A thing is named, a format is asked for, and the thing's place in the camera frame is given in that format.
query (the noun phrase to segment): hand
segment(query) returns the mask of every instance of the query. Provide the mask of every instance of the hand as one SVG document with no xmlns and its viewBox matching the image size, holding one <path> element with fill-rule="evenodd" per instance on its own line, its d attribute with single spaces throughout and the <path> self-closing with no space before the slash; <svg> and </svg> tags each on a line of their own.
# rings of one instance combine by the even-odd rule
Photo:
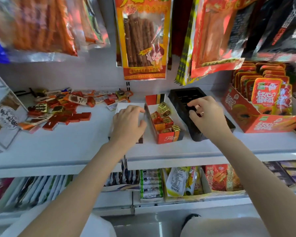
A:
<svg viewBox="0 0 296 237">
<path fill-rule="evenodd" d="M 211 96 L 205 96 L 190 101 L 188 106 L 195 106 L 195 111 L 190 111 L 190 119 L 197 128 L 212 142 L 225 138 L 231 133 L 222 107 Z"/>
<path fill-rule="evenodd" d="M 141 120 L 138 126 L 139 113 L 145 113 L 145 110 L 139 106 L 129 105 L 113 117 L 114 129 L 110 142 L 117 143 L 126 152 L 138 142 L 147 127 L 144 120 Z"/>
</svg>

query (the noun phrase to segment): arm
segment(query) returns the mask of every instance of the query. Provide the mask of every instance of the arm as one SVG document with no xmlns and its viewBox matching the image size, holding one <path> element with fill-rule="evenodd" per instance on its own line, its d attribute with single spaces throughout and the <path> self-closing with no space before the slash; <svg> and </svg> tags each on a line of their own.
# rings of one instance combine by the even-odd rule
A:
<svg viewBox="0 0 296 237">
<path fill-rule="evenodd" d="M 140 112 L 131 105 L 114 116 L 110 141 L 19 237 L 80 236 L 108 175 L 145 131 L 145 121 L 138 126 Z"/>
<path fill-rule="evenodd" d="M 223 109 L 211 97 L 196 99 L 188 106 L 190 118 L 235 169 L 266 228 L 273 237 L 296 236 L 296 195 L 230 131 Z"/>
</svg>

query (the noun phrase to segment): black plastic tray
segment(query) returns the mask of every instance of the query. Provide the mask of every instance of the black plastic tray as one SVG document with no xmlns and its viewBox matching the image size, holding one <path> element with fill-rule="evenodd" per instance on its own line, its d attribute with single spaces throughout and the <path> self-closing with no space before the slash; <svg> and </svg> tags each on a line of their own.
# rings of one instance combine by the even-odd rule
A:
<svg viewBox="0 0 296 237">
<path fill-rule="evenodd" d="M 178 112 L 181 119 L 187 125 L 191 138 L 193 141 L 202 141 L 207 139 L 200 130 L 196 127 L 193 121 L 189 117 L 190 110 L 196 110 L 195 107 L 188 107 L 187 103 L 191 100 L 204 97 L 205 93 L 198 87 L 184 88 L 184 89 L 174 89 L 170 91 L 169 99 L 173 103 L 176 111 Z M 230 130 L 233 132 L 236 127 L 235 125 L 226 117 L 227 124 Z"/>
</svg>

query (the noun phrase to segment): red cardboard box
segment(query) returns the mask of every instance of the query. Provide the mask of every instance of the red cardboard box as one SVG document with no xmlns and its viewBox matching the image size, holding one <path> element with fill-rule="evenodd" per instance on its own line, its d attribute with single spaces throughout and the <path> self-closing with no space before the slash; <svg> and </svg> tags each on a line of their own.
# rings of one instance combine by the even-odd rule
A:
<svg viewBox="0 0 296 237">
<path fill-rule="evenodd" d="M 151 114 L 157 111 L 157 108 L 161 102 L 165 102 L 168 105 L 171 111 L 170 118 L 173 120 L 174 125 L 178 125 L 180 127 L 181 131 L 176 131 L 176 132 L 172 131 L 172 132 L 160 134 L 159 131 L 156 130 L 154 123 L 151 119 Z M 165 94 L 146 96 L 145 108 L 146 108 L 146 111 L 148 112 L 147 114 L 149 115 L 149 119 L 151 121 L 151 127 L 157 139 L 157 144 L 171 143 L 171 142 L 180 141 L 183 139 L 184 133 L 186 130 L 185 124 L 183 123 L 182 119 L 179 117 L 172 102 Z"/>
<path fill-rule="evenodd" d="M 296 128 L 296 99 L 292 98 L 293 115 L 261 114 L 231 84 L 222 104 L 244 133 L 289 132 Z"/>
</svg>

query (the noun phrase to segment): round sticker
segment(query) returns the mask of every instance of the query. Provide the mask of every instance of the round sticker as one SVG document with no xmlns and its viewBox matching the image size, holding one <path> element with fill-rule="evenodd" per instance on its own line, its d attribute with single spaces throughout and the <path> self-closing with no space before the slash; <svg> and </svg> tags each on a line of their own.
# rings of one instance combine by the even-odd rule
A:
<svg viewBox="0 0 296 237">
<path fill-rule="evenodd" d="M 18 127 L 19 119 L 16 111 L 9 106 L 0 107 L 0 126 L 8 130 L 14 130 Z"/>
</svg>

